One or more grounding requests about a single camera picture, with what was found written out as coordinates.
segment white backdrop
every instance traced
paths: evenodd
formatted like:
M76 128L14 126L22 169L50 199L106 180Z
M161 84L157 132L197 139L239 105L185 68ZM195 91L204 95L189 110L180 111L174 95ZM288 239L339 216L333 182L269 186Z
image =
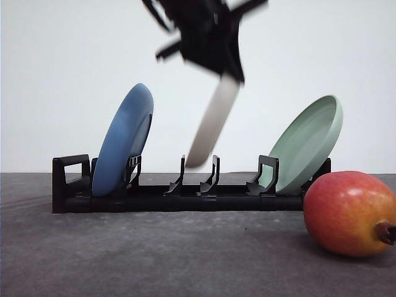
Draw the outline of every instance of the white backdrop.
M140 0L1 5L2 172L50 172L53 157L97 157L138 82L155 104L142 170L179 170L218 77L178 54L156 62L177 34L160 29ZM394 0L272 0L243 19L246 84L213 151L222 171L256 170L257 156L305 107L334 94L344 123L333 170L396 173L395 14Z

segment gray table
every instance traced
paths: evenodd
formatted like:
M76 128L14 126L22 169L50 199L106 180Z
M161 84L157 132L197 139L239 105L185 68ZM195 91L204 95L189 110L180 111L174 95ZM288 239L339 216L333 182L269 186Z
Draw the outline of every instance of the gray table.
M174 177L142 175L147 184ZM396 174L377 177L396 192ZM329 254L302 212L53 215L50 174L1 175L1 296L385 297L396 294L395 276L396 248Z

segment black plastic rack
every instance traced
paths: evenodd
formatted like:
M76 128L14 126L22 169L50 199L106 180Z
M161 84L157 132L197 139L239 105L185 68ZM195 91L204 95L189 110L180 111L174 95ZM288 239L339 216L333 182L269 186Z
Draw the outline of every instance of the black plastic rack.
M212 173L200 184L183 184L185 156L181 158L179 178L169 185L139 184L142 157L128 159L124 184L103 197L92 195L92 177L97 158L90 164L88 155L53 159L53 213L66 212L140 212L140 211L220 211L220 210L302 210L308 187L320 175L331 171L326 159L319 170L302 187L297 196L277 195L279 159L259 156L257 174L246 184L218 184L220 158L213 156ZM81 178L66 182L65 167L82 165ZM272 167L272 180L267 187L259 184L264 165Z

